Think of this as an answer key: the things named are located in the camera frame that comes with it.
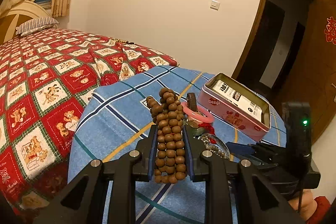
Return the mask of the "person's right hand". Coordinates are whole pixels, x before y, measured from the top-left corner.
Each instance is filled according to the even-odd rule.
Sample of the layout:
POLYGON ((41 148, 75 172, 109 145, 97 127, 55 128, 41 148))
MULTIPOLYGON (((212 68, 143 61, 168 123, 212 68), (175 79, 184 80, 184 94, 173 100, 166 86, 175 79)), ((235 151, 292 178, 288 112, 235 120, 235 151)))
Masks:
POLYGON ((313 198, 313 194, 310 189, 304 189, 303 194, 301 197, 301 209, 298 211, 299 206, 299 198, 294 198, 292 200, 289 200, 288 203, 290 206, 299 212, 300 217, 307 221, 316 211, 317 209, 317 202, 313 198))

